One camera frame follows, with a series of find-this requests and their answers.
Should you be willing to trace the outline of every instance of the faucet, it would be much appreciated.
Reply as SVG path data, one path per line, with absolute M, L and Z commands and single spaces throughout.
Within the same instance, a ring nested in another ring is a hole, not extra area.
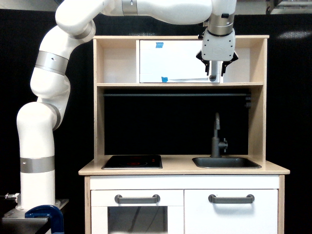
M 220 149 L 223 149 L 226 152 L 228 148 L 228 142 L 224 139 L 224 141 L 220 142 L 220 138 L 218 137 L 218 130 L 220 130 L 220 116 L 217 112 L 215 114 L 214 120 L 214 137 L 212 138 L 212 147 L 211 147 L 211 155 L 210 157 L 221 157 Z

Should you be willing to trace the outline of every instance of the oven door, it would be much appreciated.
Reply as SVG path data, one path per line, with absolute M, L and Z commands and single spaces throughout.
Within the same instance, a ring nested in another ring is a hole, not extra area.
M 183 190 L 92 190 L 92 234 L 183 234 Z

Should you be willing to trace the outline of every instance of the stovetop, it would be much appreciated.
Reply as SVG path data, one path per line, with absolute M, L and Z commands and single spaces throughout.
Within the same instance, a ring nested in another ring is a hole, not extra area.
M 162 169 L 160 155 L 114 155 L 102 169 Z

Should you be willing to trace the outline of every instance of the drawer handle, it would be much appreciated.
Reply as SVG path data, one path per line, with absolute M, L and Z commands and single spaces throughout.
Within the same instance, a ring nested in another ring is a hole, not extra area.
M 115 202 L 118 204 L 156 204 L 160 201 L 160 196 L 155 194 L 153 197 L 122 197 L 115 196 Z
M 254 195 L 249 194 L 247 197 L 216 197 L 211 194 L 208 200 L 214 204 L 251 204 L 254 201 Z

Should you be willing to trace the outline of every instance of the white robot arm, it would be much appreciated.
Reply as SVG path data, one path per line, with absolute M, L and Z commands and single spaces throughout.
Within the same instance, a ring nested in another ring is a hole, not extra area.
M 95 35 L 92 19 L 98 13 L 151 16 L 171 24 L 198 24 L 209 18 L 202 58 L 227 61 L 234 53 L 235 5 L 236 0 L 65 0 L 56 11 L 58 25 L 40 45 L 32 74 L 31 89 L 38 100 L 23 106 L 17 116 L 21 166 L 18 208 L 29 210 L 55 203 L 53 130 L 63 120 L 70 93 L 67 62 L 77 46 Z

